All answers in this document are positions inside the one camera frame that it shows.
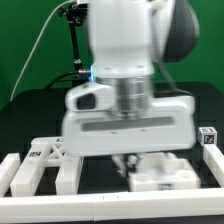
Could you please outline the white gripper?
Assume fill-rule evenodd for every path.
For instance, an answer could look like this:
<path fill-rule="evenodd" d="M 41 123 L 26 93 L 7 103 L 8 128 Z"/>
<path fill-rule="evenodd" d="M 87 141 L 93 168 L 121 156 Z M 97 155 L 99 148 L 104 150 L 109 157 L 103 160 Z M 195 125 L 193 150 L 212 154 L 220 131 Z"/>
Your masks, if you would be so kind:
<path fill-rule="evenodd" d="M 189 149 L 196 141 L 191 96 L 153 98 L 142 115 L 118 116 L 112 112 L 115 89 L 92 82 L 69 90 L 65 105 L 62 135 L 66 153 L 113 155 L 122 177 L 127 169 L 121 154 Z M 128 156 L 129 167 L 137 161 L 136 155 Z"/>

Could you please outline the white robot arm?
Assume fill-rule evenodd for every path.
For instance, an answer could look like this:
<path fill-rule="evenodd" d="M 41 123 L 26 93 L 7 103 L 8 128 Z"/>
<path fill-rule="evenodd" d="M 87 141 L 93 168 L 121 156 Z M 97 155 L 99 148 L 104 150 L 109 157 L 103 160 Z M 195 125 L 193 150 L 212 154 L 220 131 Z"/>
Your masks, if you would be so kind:
<path fill-rule="evenodd" d="M 185 58 L 199 25 L 188 0 L 89 0 L 92 81 L 70 89 L 62 122 L 68 155 L 191 148 L 195 99 L 176 86 L 155 95 L 152 77 Z"/>

